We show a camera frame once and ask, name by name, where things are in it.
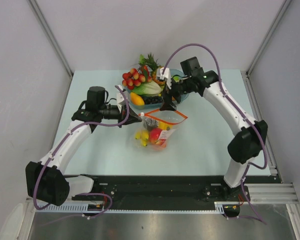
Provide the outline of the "dark purple mangosteen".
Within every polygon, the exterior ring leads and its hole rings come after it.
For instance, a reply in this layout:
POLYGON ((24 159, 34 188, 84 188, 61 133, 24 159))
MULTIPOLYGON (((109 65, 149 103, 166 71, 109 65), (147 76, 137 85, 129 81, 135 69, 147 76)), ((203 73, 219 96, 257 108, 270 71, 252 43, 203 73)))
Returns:
POLYGON ((159 126, 159 122, 156 119, 147 117, 144 119, 143 126, 148 131, 151 131, 152 129, 155 129, 159 126))

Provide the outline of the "yellow banana bunch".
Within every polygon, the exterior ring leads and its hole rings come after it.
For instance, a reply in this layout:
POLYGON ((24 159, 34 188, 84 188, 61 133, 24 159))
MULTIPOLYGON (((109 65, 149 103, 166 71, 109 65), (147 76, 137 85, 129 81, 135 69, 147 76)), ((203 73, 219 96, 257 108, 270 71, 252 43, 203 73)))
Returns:
POLYGON ((146 147, 148 145, 148 141, 149 141, 149 131, 148 130, 137 131, 134 135, 134 138, 136 140, 140 140, 140 144, 143 147, 146 147))

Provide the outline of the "yellow bell pepper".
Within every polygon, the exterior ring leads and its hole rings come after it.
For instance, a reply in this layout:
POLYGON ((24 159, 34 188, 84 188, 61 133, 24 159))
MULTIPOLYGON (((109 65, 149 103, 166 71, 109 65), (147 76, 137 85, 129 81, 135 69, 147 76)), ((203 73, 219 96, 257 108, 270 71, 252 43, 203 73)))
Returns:
POLYGON ((173 125, 167 124, 165 122, 160 121, 158 123, 158 128, 161 129, 161 130, 163 130, 163 131, 169 131, 169 130, 173 129, 173 125))

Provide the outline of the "clear zip top bag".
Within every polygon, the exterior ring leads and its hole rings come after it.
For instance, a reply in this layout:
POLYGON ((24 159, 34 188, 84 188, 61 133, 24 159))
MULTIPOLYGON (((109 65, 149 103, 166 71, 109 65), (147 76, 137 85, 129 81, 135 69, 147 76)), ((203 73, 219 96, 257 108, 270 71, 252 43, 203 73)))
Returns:
POLYGON ((161 151, 166 148, 168 139, 188 119, 188 116, 175 110, 155 109, 138 114, 138 123, 133 141, 138 147, 161 151))

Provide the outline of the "red apple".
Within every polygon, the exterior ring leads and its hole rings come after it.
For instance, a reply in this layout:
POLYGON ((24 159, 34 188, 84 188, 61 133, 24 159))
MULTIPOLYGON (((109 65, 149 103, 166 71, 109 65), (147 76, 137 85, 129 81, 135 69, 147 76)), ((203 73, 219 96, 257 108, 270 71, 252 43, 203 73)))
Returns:
POLYGON ((155 144, 159 140, 162 131, 163 130, 160 129, 160 128, 154 128, 154 129, 152 129, 149 132, 149 137, 148 137, 149 142, 151 144, 155 144))

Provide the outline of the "orange fruit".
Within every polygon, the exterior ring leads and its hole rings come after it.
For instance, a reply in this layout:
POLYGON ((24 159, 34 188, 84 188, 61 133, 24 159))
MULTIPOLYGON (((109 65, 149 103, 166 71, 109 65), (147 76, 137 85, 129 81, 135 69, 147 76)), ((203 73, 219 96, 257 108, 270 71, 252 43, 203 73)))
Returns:
POLYGON ((167 147, 167 141, 165 139, 159 139, 154 145, 158 150, 163 150, 167 147))

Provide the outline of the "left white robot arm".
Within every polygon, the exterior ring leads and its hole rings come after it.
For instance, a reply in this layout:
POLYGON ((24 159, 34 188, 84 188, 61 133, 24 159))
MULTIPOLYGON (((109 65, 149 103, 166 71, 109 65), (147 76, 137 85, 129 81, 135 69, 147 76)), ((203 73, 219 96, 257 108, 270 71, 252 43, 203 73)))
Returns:
POLYGON ((131 109, 128 92, 117 85, 116 104, 107 102, 109 93, 104 87, 92 86, 86 99, 71 117, 62 139, 39 161, 25 168, 27 193, 37 210, 50 205, 61 206, 68 198, 85 195, 90 200, 100 196, 101 188, 92 177, 79 175, 66 178, 65 170, 81 144, 98 126, 122 127, 142 119, 131 109))

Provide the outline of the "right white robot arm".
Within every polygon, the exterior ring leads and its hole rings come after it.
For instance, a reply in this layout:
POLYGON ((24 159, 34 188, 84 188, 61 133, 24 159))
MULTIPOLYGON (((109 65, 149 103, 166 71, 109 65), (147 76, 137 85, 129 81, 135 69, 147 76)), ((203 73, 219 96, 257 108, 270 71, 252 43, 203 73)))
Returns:
POLYGON ((226 185, 220 188, 220 194, 232 201, 239 194, 238 186, 244 182, 248 166, 265 150, 268 125, 246 113, 220 82, 219 75, 213 70, 204 71, 196 57, 180 65, 185 76, 179 81, 173 79, 167 68, 156 71, 156 79, 165 83, 160 110, 175 111, 175 103, 180 103, 183 94, 198 93, 220 113, 234 136, 227 146, 231 160, 223 177, 226 185))

